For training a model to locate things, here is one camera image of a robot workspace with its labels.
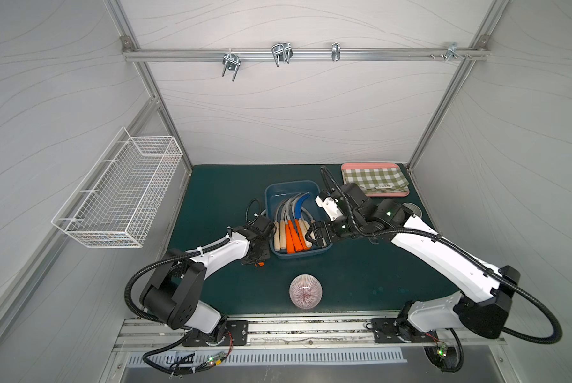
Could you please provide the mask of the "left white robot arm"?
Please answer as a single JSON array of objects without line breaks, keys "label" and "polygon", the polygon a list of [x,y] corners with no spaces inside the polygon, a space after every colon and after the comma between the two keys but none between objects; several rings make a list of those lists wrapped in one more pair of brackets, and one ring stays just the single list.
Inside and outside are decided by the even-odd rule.
[{"label": "left white robot arm", "polygon": [[[241,226],[228,228],[226,235],[217,241],[185,252],[171,248],[160,260],[133,274],[123,293],[128,309],[140,319],[185,331],[177,341],[143,354],[143,362],[178,378],[211,370],[225,362],[236,338],[229,329],[227,315],[201,301],[204,282],[235,261],[262,265],[269,257],[269,240],[275,232],[276,224],[259,213]],[[170,365],[153,360],[154,356],[192,340],[209,346],[226,344],[228,350],[208,357],[199,365],[193,365],[192,354]]]}]

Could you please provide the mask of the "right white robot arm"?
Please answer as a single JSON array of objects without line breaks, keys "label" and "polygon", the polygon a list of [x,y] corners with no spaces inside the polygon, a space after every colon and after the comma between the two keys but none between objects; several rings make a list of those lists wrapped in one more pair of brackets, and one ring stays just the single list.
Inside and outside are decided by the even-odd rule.
[{"label": "right white robot arm", "polygon": [[[563,338],[557,317],[538,298],[519,286],[520,272],[511,266],[497,267],[471,255],[421,217],[394,199],[376,204],[353,183],[339,185],[330,170],[320,169],[326,190],[316,204],[327,214],[305,235],[323,247],[346,239],[380,239],[415,255],[457,287],[457,292],[429,301],[408,301],[393,322],[379,328],[386,338],[415,343],[429,338],[427,359],[440,371],[456,373],[464,365],[464,347],[457,329],[465,328],[486,339],[508,334],[529,343],[552,345]],[[550,322],[545,337],[507,328],[512,299],[519,295],[535,306]]]}]

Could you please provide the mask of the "blue plastic storage box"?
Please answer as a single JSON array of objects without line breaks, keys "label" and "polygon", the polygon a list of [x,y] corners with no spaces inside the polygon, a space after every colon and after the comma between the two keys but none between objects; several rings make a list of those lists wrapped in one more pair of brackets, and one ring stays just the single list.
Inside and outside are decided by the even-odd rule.
[{"label": "blue plastic storage box", "polygon": [[319,246],[304,238],[311,224],[327,218],[316,205],[319,186],[311,180],[272,184],[265,189],[268,218],[276,230],[269,240],[273,255],[280,259],[312,257],[327,252],[329,245]]}]

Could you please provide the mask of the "green checkered cloth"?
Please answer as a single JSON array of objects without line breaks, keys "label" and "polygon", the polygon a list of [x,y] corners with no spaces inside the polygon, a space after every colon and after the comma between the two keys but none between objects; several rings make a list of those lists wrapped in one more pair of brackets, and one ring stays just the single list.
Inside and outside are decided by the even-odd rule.
[{"label": "green checkered cloth", "polygon": [[346,184],[357,184],[369,194],[388,194],[409,191],[409,182],[400,168],[343,169]]}]

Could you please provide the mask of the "pink tray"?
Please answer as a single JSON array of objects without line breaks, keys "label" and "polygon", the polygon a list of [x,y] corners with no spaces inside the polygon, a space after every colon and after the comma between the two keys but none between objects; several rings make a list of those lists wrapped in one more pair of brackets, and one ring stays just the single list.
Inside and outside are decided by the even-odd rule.
[{"label": "pink tray", "polygon": [[406,197],[410,194],[410,182],[397,164],[343,164],[341,172],[345,184],[357,184],[370,197]]}]

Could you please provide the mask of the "striped ceramic mug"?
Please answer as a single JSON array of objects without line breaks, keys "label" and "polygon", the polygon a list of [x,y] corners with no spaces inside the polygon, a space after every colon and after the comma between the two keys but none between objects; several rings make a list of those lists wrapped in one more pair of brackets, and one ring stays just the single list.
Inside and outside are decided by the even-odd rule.
[{"label": "striped ceramic mug", "polygon": [[413,215],[416,215],[417,217],[420,217],[420,218],[423,217],[423,212],[418,205],[410,203],[410,202],[405,202],[404,204],[402,204],[402,206],[410,209]]}]

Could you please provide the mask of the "purple striped bowl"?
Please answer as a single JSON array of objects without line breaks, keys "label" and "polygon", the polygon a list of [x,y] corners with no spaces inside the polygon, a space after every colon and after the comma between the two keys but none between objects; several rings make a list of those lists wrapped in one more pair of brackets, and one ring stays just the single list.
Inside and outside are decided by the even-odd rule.
[{"label": "purple striped bowl", "polygon": [[315,276],[301,274],[292,280],[289,297],[296,307],[310,310],[319,305],[323,297],[323,288]]}]

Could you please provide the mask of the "metal clamp hook left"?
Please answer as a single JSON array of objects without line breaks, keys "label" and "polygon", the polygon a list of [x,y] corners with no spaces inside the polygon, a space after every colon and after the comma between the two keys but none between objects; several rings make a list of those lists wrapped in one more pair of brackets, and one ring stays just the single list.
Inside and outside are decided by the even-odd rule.
[{"label": "metal clamp hook left", "polygon": [[232,81],[235,81],[239,69],[241,68],[241,63],[241,58],[237,54],[232,52],[225,54],[222,61],[223,70],[221,76],[224,77],[227,72],[232,72]]}]

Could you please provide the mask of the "metal U-bolt hook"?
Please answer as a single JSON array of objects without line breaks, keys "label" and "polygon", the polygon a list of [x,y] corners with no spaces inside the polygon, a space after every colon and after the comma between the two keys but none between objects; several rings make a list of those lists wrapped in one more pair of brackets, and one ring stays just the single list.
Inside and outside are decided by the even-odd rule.
[{"label": "metal U-bolt hook", "polygon": [[293,57],[292,44],[290,42],[274,44],[271,47],[271,55],[277,67],[280,67],[282,62],[289,64]]}]

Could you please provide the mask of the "aluminium crossbar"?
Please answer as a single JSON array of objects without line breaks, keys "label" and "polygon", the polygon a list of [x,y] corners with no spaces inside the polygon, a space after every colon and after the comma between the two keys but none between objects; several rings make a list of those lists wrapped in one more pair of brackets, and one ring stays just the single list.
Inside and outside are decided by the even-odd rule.
[{"label": "aluminium crossbar", "polygon": [[[339,62],[392,62],[435,61],[430,54],[443,54],[448,47],[439,48],[346,48],[341,46]],[[485,60],[491,55],[488,49],[458,47],[471,60]],[[292,62],[332,62],[331,47],[293,48]],[[269,48],[243,49],[135,49],[123,54],[128,62],[222,62],[225,54],[237,54],[242,62],[272,62]]]}]

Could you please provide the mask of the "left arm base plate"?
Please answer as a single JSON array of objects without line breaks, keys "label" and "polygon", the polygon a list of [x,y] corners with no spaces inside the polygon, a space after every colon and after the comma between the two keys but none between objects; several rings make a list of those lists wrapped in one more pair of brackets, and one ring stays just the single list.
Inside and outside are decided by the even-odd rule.
[{"label": "left arm base plate", "polygon": [[209,333],[191,330],[182,345],[186,347],[245,346],[248,340],[249,322],[246,320],[226,320]]}]

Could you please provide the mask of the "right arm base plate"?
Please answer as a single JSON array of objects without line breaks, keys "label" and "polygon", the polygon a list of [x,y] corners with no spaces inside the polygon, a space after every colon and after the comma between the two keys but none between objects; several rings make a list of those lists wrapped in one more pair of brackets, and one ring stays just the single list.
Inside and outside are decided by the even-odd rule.
[{"label": "right arm base plate", "polygon": [[365,329],[372,333],[377,344],[435,343],[438,340],[435,330],[421,332],[395,318],[371,319]]}]

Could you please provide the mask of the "aluminium front rail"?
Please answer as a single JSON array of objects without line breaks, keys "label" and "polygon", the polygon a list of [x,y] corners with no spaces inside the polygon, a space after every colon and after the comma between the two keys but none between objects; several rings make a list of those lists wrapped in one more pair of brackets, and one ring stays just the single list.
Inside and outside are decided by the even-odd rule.
[{"label": "aluminium front rail", "polygon": [[[390,322],[397,311],[342,311],[298,314],[233,315],[228,331],[240,349],[378,347],[373,319]],[[166,346],[184,330],[142,319],[126,319],[116,338],[115,351],[142,351]]]}]

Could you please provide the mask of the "metal bracket hook right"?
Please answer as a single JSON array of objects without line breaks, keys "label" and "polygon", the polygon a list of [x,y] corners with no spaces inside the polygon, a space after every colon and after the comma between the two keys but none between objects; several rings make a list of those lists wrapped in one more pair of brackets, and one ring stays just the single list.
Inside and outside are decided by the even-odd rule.
[{"label": "metal bracket hook right", "polygon": [[452,43],[448,46],[446,51],[443,54],[435,55],[430,54],[429,58],[432,60],[440,60],[443,62],[450,62],[450,61],[468,61],[472,59],[470,54],[463,54],[458,50],[458,45],[456,43]]}]

